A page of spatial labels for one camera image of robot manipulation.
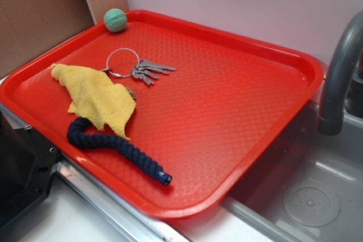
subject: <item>plastic tray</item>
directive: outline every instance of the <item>plastic tray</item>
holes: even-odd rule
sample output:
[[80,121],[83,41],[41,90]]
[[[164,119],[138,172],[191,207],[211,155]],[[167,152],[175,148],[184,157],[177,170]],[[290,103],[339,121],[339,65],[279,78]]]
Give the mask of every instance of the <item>plastic tray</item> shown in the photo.
[[[21,67],[0,86],[0,101],[140,210],[164,219],[190,216],[223,198],[320,86],[323,70],[316,59],[280,46],[148,11],[127,17],[122,32],[100,23]],[[114,150],[80,150],[66,139],[76,116],[67,113],[71,98],[48,67],[101,70],[118,48],[177,67],[151,87],[112,78],[135,91],[126,134],[173,176],[169,186]],[[126,50],[110,60],[120,74],[135,63]]]

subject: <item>braided rope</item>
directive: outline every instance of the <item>braided rope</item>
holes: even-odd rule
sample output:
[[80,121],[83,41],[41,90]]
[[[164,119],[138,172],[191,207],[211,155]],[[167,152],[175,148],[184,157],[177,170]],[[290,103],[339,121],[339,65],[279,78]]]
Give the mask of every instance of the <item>braided rope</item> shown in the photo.
[[84,134],[83,131],[91,124],[91,121],[88,119],[78,117],[69,125],[67,132],[68,141],[79,148],[112,148],[121,155],[124,155],[126,159],[154,180],[160,181],[163,185],[168,185],[171,182],[172,177],[163,171],[163,167],[158,162],[121,137],[112,134]]

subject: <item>sink drain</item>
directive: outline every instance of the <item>sink drain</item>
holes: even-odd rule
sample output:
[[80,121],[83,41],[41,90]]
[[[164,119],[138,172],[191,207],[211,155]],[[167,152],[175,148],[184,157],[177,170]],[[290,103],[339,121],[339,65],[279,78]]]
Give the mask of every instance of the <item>sink drain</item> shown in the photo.
[[285,211],[296,222],[309,226],[325,226],[339,214],[340,205],[336,194],[313,182],[289,187],[283,199]]

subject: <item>yellow rag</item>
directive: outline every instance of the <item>yellow rag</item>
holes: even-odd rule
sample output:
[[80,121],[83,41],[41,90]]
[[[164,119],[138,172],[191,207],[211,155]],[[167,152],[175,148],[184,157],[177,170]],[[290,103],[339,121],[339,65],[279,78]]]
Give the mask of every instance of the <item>yellow rag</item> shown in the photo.
[[136,103],[122,84],[114,84],[105,72],[84,66],[53,64],[52,77],[65,86],[72,98],[69,113],[87,118],[98,129],[104,124],[120,137],[125,135],[125,126]]

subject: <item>stainless steel sink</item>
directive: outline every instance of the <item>stainless steel sink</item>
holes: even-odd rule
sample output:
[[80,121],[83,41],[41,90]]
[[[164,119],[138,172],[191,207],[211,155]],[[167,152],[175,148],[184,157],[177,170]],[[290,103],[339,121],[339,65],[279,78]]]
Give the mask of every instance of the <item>stainless steel sink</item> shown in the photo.
[[276,241],[362,241],[362,119],[345,114],[342,132],[324,136],[316,110],[309,102],[229,196]]

